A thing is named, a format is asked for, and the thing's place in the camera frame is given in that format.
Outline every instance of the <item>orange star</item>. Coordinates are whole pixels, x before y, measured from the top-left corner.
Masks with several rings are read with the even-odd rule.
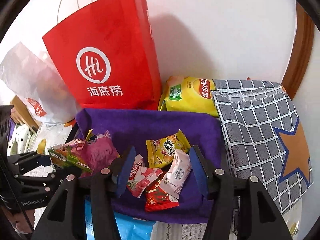
[[[299,172],[305,180],[307,187],[310,184],[309,161],[310,154],[306,138],[304,136],[303,128],[299,118],[293,132],[284,131],[278,128],[273,128],[278,135],[284,149],[286,156],[284,165],[279,178],[279,183],[294,173]]]

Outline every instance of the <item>pink candy wrapper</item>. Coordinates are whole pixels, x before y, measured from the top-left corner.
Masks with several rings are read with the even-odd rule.
[[[133,196],[140,198],[145,188],[155,181],[162,173],[162,170],[158,168],[146,168],[143,157],[138,154],[133,163],[127,188],[131,191]]]
[[[83,148],[88,159],[92,173],[100,172],[109,167],[112,161],[120,155],[112,144],[111,136],[107,130],[104,134],[92,135]]]
[[[160,182],[160,188],[173,197],[179,198],[182,186],[190,171],[190,156],[182,150],[176,150],[171,167]]]

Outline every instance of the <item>white circle logo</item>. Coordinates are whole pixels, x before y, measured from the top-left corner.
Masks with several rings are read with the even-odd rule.
[[[100,62],[97,58],[86,56],[86,68],[84,71],[86,71],[87,74],[84,73],[84,71],[82,70],[81,65],[80,65],[80,59],[81,59],[82,55],[86,52],[97,53],[103,59],[105,66],[106,66],[106,70],[104,70],[104,67],[100,66]],[[97,48],[85,47],[85,48],[81,49],[77,55],[76,63],[77,63],[77,67],[78,67],[80,74],[86,80],[88,80],[92,83],[102,84],[102,83],[106,82],[108,80],[108,78],[110,77],[111,65],[110,65],[109,59],[101,50],[99,50]],[[106,74],[101,81],[94,79],[94,76],[97,74],[96,71],[98,73],[102,73],[102,72],[106,71]]]

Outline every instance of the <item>hi logo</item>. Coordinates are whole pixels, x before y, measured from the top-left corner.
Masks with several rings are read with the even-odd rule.
[[[99,49],[86,47],[79,51],[76,58],[80,74],[88,81],[102,84],[108,80],[111,65],[107,56]]]

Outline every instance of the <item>purple towel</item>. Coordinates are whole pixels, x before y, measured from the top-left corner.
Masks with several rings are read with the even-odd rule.
[[[167,112],[149,110],[107,110],[83,109],[76,116],[83,135],[89,129],[101,134],[111,133],[118,152],[123,153],[129,145],[136,148],[148,165],[146,140],[157,140],[172,135],[178,130],[186,135],[191,145],[198,145],[207,159],[216,167],[221,161],[221,126],[217,119],[208,114],[188,112]],[[179,198],[179,206],[158,212],[145,212],[145,196],[136,198],[126,189],[119,199],[113,200],[116,212],[146,220],[166,223],[197,224],[208,221],[212,201],[207,201],[199,193],[196,179],[191,171]]]

